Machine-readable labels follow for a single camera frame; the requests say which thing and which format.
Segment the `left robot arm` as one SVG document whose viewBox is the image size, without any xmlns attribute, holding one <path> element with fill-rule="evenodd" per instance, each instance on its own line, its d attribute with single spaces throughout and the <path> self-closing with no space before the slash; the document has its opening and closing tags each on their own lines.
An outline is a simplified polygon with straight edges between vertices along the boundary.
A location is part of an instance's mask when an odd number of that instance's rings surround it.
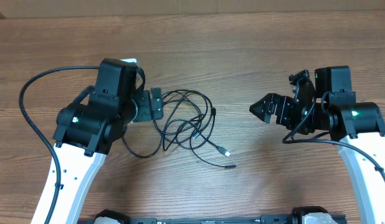
<svg viewBox="0 0 385 224">
<path fill-rule="evenodd" d="M 105 58 L 96 69 L 96 84 L 57 115 L 50 170 L 33 223 L 77 223 L 96 174 L 128 124 L 163 118 L 161 89 L 136 85 L 137 75 L 145 77 L 136 59 Z"/>
</svg>

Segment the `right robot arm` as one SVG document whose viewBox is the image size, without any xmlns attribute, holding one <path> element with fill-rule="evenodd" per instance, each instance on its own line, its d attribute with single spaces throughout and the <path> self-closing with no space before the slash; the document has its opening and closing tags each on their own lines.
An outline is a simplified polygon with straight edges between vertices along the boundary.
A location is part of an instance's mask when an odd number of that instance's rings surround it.
<svg viewBox="0 0 385 224">
<path fill-rule="evenodd" d="M 351 180 L 362 223 L 385 223 L 385 122 L 379 106 L 356 101 L 348 66 L 289 76 L 293 97 L 268 93 L 249 111 L 265 123 L 273 115 L 289 133 L 284 144 L 337 147 Z"/>
</svg>

